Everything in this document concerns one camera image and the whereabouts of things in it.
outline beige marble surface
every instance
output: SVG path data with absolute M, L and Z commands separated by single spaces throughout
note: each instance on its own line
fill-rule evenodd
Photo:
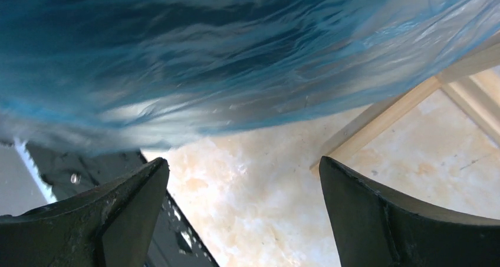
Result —
M 340 266 L 309 166 L 361 111 L 145 156 L 169 161 L 168 189 L 220 266 Z M 500 219 L 500 151 L 441 92 L 347 164 L 428 202 Z

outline wooden frame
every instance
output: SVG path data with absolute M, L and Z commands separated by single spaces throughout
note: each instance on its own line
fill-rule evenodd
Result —
M 400 97 L 373 104 L 323 145 L 325 155 L 345 162 L 408 111 L 441 89 L 500 146 L 500 33 Z M 312 166 L 318 174 L 319 160 Z

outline black metal bracket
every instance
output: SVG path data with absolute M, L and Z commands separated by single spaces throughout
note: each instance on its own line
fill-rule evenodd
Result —
M 88 157 L 78 153 L 57 152 L 29 143 L 26 148 L 37 165 L 40 177 L 52 186 L 52 192 L 58 200 L 112 182 L 125 172 L 147 162 L 139 152 Z M 208 248 L 166 190 L 166 184 L 163 188 L 161 210 L 156 224 L 153 224 L 154 232 L 144 265 L 218 267 Z
M 1 216 L 0 265 L 142 266 L 168 177 L 157 159 L 71 198 Z
M 500 266 L 500 220 L 431 205 L 328 157 L 320 179 L 343 267 Z

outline metal screw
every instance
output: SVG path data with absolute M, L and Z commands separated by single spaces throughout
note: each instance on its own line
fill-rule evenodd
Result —
M 81 180 L 81 176 L 79 174 L 74 173 L 71 175 L 71 183 L 79 184 L 80 180 Z

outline plastic sheet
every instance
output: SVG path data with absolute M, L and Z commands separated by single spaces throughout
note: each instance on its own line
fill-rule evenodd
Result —
M 2 0 L 0 136 L 181 146 L 397 95 L 500 27 L 500 0 Z

